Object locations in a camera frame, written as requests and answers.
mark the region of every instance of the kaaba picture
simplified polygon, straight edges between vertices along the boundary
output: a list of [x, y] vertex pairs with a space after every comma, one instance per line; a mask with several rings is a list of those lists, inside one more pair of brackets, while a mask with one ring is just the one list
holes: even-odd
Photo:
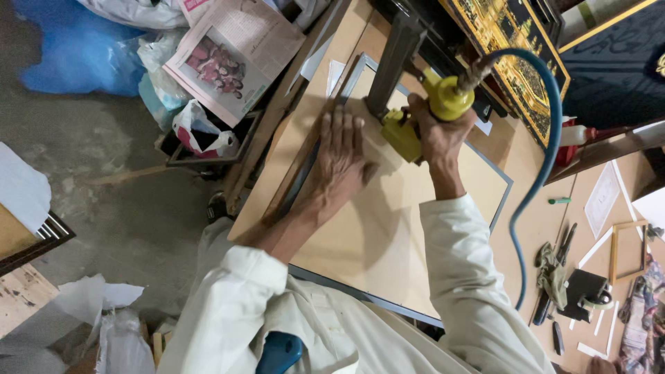
[[[481, 56], [508, 47], [528, 49], [547, 63], [561, 98], [570, 76], [528, 0], [439, 0]], [[506, 56], [492, 71], [503, 94], [542, 148], [549, 141], [549, 101], [545, 84], [526, 61]]]

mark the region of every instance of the green marker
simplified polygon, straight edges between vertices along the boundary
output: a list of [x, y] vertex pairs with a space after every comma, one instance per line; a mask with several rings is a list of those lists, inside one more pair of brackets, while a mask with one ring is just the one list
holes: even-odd
[[569, 202], [571, 202], [571, 198], [549, 199], [548, 202], [552, 205], [562, 204], [562, 203], [569, 203]]

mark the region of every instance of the concrete floor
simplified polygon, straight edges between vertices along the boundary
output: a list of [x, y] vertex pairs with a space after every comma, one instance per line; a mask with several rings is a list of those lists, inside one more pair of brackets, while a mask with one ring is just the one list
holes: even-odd
[[112, 174], [163, 165], [160, 130], [140, 98], [55, 95], [16, 76], [39, 61], [41, 33], [0, 0], [0, 141], [44, 173], [51, 209], [78, 235], [32, 264], [54, 285], [101, 273], [145, 286], [134, 304], [149, 322], [178, 314], [196, 270], [209, 184], [183, 170], [92, 185]]

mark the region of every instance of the white kurta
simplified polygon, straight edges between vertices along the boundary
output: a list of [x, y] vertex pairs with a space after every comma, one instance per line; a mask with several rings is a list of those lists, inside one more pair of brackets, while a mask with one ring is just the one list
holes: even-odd
[[203, 233], [200, 276], [158, 374], [254, 373], [270, 331], [303, 340], [293, 373], [554, 373], [503, 290], [471, 197], [423, 203], [420, 219], [446, 330], [438, 342], [395, 313], [294, 279], [264, 251], [233, 246], [224, 219]]

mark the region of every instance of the white bottle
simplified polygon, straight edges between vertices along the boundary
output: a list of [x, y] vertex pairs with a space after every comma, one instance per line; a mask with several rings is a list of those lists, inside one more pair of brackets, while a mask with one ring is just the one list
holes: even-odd
[[559, 146], [580, 146], [598, 135], [598, 130], [585, 127], [581, 124], [561, 129], [561, 144]]

